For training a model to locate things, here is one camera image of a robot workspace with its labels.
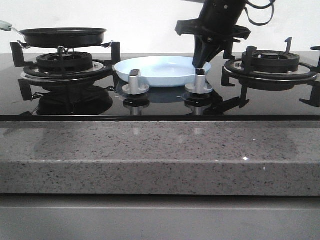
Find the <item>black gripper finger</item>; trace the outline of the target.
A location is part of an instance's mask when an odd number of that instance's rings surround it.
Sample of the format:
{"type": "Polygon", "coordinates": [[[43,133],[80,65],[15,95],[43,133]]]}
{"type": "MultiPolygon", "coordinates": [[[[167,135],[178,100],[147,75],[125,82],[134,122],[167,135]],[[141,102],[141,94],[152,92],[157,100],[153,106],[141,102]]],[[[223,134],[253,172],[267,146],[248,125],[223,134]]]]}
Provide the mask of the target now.
{"type": "Polygon", "coordinates": [[[203,65],[206,62],[210,62],[215,56],[217,56],[220,52],[225,50],[228,45],[227,40],[206,40],[203,42],[204,50],[203,50],[203,65]]]}
{"type": "Polygon", "coordinates": [[[193,66],[195,68],[202,68],[206,62],[207,43],[201,35],[194,36],[194,54],[193,54],[193,66]]]}

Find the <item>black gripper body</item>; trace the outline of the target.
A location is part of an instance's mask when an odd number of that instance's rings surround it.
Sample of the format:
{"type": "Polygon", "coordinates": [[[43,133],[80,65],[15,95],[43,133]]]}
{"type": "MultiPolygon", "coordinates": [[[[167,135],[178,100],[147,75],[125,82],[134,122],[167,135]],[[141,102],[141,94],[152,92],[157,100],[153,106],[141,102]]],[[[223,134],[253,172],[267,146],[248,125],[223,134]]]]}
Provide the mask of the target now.
{"type": "Polygon", "coordinates": [[[246,6],[244,0],[206,0],[196,19],[179,20],[175,31],[193,35],[204,43],[223,43],[234,38],[248,39],[251,31],[237,25],[246,6]]]}

